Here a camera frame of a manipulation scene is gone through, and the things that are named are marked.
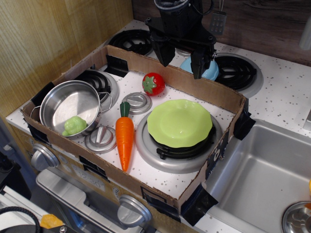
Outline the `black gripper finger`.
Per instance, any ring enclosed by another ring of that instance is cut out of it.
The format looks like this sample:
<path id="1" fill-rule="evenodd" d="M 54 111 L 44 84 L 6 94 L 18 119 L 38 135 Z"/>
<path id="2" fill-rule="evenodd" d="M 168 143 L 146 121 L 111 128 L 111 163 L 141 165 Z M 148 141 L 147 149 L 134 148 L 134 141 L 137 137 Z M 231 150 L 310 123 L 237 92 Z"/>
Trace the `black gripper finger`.
<path id="1" fill-rule="evenodd" d="M 175 56 L 175 47 L 170 44 L 170 38 L 152 33 L 150 41 L 158 60 L 166 67 Z"/>
<path id="2" fill-rule="evenodd" d="M 209 69 L 211 61 L 215 57 L 214 47 L 197 47 L 190 55 L 190 67 L 194 79 L 202 78 L 203 73 Z"/>

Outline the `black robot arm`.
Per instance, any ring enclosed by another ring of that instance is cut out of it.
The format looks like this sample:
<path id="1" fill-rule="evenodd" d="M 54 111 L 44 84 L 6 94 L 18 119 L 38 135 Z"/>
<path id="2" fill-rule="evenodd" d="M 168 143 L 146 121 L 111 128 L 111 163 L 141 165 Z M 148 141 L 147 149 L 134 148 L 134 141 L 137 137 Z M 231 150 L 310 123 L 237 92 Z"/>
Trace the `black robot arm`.
<path id="1" fill-rule="evenodd" d="M 202 24 L 203 12 L 200 0 L 155 0 L 160 17 L 149 17 L 145 24 L 149 28 L 150 42 L 163 66 L 175 57 L 175 50 L 190 53 L 190 67 L 195 79 L 200 79 L 214 60 L 216 37 Z"/>

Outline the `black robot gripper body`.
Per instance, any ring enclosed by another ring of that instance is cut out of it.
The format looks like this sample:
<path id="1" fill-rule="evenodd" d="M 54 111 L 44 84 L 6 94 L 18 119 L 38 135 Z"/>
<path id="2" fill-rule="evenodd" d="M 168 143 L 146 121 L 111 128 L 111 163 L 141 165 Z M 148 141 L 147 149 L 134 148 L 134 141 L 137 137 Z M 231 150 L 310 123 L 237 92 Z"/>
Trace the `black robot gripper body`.
<path id="1" fill-rule="evenodd" d="M 150 34 L 167 36 L 175 48 L 193 52 L 197 47 L 214 47 L 216 38 L 202 24 L 211 12 L 214 1 L 204 11 L 201 0 L 155 0 L 159 17 L 145 20 Z"/>

